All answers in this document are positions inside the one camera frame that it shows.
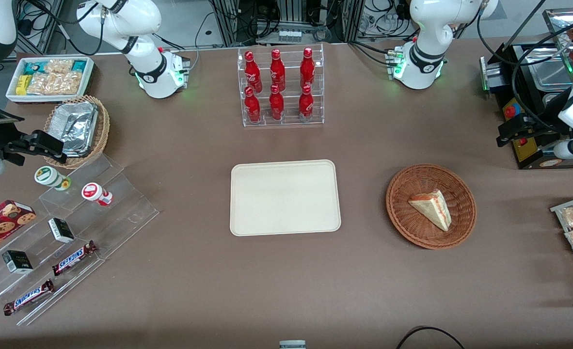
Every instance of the red bottle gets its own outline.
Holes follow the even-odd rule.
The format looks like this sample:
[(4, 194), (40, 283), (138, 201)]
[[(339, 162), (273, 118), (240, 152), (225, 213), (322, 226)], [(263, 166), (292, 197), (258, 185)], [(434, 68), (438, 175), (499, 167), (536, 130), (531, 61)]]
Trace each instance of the red bottle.
[(269, 105), (271, 106), (271, 117), (273, 117), (275, 121), (282, 120), (285, 115), (285, 100), (280, 94), (280, 88), (277, 84), (271, 86)]
[(271, 67), (269, 67), (269, 72), (271, 72), (271, 83), (277, 84), (280, 91), (284, 91), (287, 88), (287, 76), (285, 73), (285, 64), (280, 58), (280, 50), (273, 49), (271, 51)]
[(306, 85), (302, 88), (302, 95), (300, 96), (300, 120), (308, 122), (313, 118), (313, 100), (312, 95), (310, 95), (310, 85)]
[(254, 95), (254, 90), (250, 86), (246, 86), (244, 89), (246, 93), (246, 99), (244, 104), (246, 104), (246, 113), (253, 124), (258, 124), (260, 122), (260, 104), (258, 103), (257, 97)]
[(315, 61), (313, 61), (313, 49), (309, 47), (304, 48), (304, 59), (300, 66), (300, 77), (300, 86), (302, 86), (302, 88), (306, 86), (306, 84), (312, 86), (313, 82), (315, 82)]
[(263, 84), (260, 82), (260, 69), (258, 69), (258, 64), (254, 62), (254, 54), (247, 51), (244, 57), (246, 58), (246, 79), (248, 84), (254, 89), (254, 92), (260, 93), (263, 90)]

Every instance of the yogurt cup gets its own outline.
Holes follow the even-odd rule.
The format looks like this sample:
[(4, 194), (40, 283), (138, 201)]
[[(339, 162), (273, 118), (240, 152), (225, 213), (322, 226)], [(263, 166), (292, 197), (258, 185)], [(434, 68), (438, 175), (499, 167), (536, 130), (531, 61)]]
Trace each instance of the yogurt cup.
[(40, 185), (56, 190), (67, 190), (71, 186), (71, 178), (60, 174), (51, 166), (43, 166), (34, 173), (34, 181)]
[(82, 188), (82, 197), (88, 201), (94, 201), (101, 206), (107, 206), (112, 203), (112, 193), (107, 192), (97, 183), (89, 183)]

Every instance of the table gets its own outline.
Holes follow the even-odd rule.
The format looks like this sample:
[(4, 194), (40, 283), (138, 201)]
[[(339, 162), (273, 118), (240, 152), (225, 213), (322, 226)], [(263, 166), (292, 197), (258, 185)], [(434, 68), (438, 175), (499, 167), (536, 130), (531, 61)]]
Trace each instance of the table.
[[(92, 94), (111, 117), (106, 153), (162, 213), (29, 327), (0, 309), (0, 347), (249, 349), (300, 338), (310, 349), (381, 349), (417, 325), (468, 348), (573, 347), (573, 254), (548, 210), (573, 199), (573, 170), (522, 172), (497, 148), (502, 115), (480, 88), (480, 42), (453, 43), (425, 91), (388, 81), (347, 45), (325, 51), (326, 123), (277, 130), (241, 125), (236, 49), (202, 51), (189, 88), (164, 100), (138, 88), (122, 55), (94, 57)], [(51, 109), (7, 107), (27, 132)], [(231, 168), (306, 159), (335, 162), (342, 227), (233, 236)], [(461, 176), (479, 209), (472, 236), (451, 250), (409, 243), (386, 214), (392, 176), (426, 162)], [(44, 163), (9, 166), (0, 202), (34, 201)]]

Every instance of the acrylic bottle rack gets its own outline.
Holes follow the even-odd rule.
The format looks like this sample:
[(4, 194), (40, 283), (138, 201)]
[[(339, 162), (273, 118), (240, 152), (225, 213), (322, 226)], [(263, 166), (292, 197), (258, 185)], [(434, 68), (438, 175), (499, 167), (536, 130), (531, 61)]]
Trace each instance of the acrylic bottle rack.
[[(69, 177), (71, 187), (65, 191), (47, 190), (32, 203), (37, 218), (0, 243), (0, 316), (6, 303), (20, 298), (32, 289), (52, 279), (55, 292), (37, 298), (8, 318), (17, 325), (29, 325), (43, 312), (58, 302), (86, 276), (105, 263), (105, 260), (125, 241), (153, 219), (158, 211), (129, 182), (123, 168), (109, 157), (96, 159), (74, 170)], [(89, 182), (101, 184), (113, 194), (108, 206), (86, 201), (81, 196)], [(69, 224), (75, 239), (71, 243), (56, 241), (48, 221), (60, 218)], [(93, 240), (98, 250), (79, 261), (74, 267), (54, 276), (52, 266), (60, 263), (88, 241)], [(23, 251), (34, 270), (29, 274), (11, 274), (1, 254), (6, 250)]]
[[(302, 87), (300, 86), (300, 64), (302, 64), (304, 48), (313, 49), (313, 61), (315, 61), (315, 82), (311, 86), (311, 95), (315, 100), (313, 104), (312, 119), (308, 122), (300, 120), (300, 96)], [(271, 117), (269, 106), (269, 96), (271, 95), (271, 75), (269, 66), (271, 66), (271, 48), (269, 47), (246, 47), (238, 50), (237, 73), (239, 76), (239, 97), (241, 100), (241, 114), (245, 127), (262, 127), (262, 126), (301, 126), (309, 124), (323, 124), (325, 121), (324, 106), (324, 55), (322, 45), (308, 46), (280, 46), (280, 55), (282, 62), (285, 64), (286, 71), (286, 89), (282, 91), (282, 97), (285, 101), (285, 115), (281, 121), (275, 121)], [(246, 60), (244, 53), (251, 51), (254, 54), (254, 60), (260, 68), (260, 80), (263, 84), (261, 93), (256, 97), (260, 102), (260, 117), (258, 124), (253, 124), (246, 113), (244, 100), (246, 95), (244, 89), (247, 86), (246, 80)]]

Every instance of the round wicker basket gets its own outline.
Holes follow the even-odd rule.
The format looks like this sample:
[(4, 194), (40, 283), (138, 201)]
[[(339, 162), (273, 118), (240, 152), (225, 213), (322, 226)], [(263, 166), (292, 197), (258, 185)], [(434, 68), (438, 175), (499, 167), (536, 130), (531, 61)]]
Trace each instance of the round wicker basket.
[[(91, 152), (87, 156), (82, 158), (67, 158), (67, 162), (64, 164), (58, 163), (53, 159), (45, 157), (45, 161), (47, 161), (47, 163), (50, 164), (51, 166), (57, 166), (57, 167), (67, 168), (68, 170), (74, 170), (79, 166), (81, 166), (83, 163), (87, 162), (89, 159), (103, 152), (105, 144), (108, 142), (108, 132), (110, 131), (110, 116), (108, 115), (108, 111), (105, 110), (102, 102), (100, 102), (97, 98), (92, 97), (91, 95), (83, 95), (82, 97), (76, 97), (63, 103), (73, 104), (80, 102), (91, 102), (96, 104), (99, 108), (99, 115), (97, 116), (96, 120), (95, 135), (93, 137)], [(49, 129), (49, 124), (51, 123), (52, 117), (54, 116), (54, 111), (49, 113), (49, 117), (47, 121), (45, 121), (45, 127), (43, 128), (43, 130), (45, 130), (46, 132)]]
[[(413, 195), (441, 190), (451, 224), (444, 232), (418, 212), (409, 200)], [(470, 188), (447, 168), (420, 164), (402, 169), (386, 192), (386, 208), (392, 223), (409, 241), (420, 247), (441, 250), (459, 245), (470, 236), (477, 221), (477, 205)]]

